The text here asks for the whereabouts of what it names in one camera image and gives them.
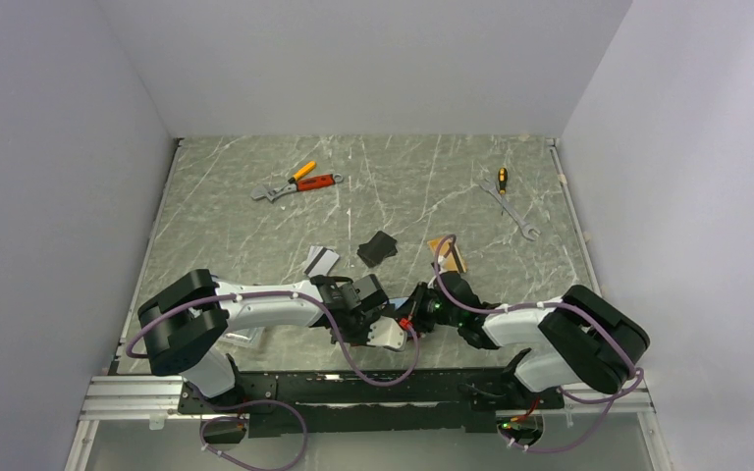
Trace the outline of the red leather card holder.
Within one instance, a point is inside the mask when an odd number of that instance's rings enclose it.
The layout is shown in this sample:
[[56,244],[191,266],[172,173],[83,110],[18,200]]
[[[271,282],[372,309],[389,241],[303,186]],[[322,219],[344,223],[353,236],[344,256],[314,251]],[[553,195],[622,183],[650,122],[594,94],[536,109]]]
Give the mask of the red leather card holder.
[[412,311],[413,301],[409,297],[398,297],[389,300],[392,306],[390,316],[393,318],[406,318]]

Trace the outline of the silver credit card stack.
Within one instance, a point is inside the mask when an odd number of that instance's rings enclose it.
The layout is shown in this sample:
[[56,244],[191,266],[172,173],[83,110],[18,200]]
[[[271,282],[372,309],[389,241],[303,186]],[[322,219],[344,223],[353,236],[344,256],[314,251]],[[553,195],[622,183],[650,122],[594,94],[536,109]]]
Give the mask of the silver credit card stack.
[[303,272],[308,278],[328,276],[339,260],[340,255],[333,249],[322,245],[311,245]]

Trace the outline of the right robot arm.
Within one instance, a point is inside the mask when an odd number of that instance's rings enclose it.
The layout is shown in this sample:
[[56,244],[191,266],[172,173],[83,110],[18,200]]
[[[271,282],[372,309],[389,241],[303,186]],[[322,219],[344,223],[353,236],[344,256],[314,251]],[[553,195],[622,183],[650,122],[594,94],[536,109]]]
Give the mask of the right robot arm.
[[584,285],[547,301],[490,303],[481,301],[454,271],[418,284],[397,318],[420,334],[437,325],[453,327],[478,349],[518,346],[501,383],[504,399],[514,407],[574,383],[617,394],[651,344],[641,326]]

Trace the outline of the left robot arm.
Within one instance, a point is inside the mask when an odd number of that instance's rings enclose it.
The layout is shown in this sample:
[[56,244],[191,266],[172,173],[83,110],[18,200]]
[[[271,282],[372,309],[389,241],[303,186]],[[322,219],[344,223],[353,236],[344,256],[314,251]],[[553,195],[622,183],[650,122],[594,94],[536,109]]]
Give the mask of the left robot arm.
[[192,270],[140,306],[142,355],[155,376],[180,375],[220,412],[243,395],[238,369],[216,342],[225,334],[274,326],[329,328],[333,340],[398,350],[406,334],[375,276],[358,281],[314,276],[289,285],[236,285],[207,269]]

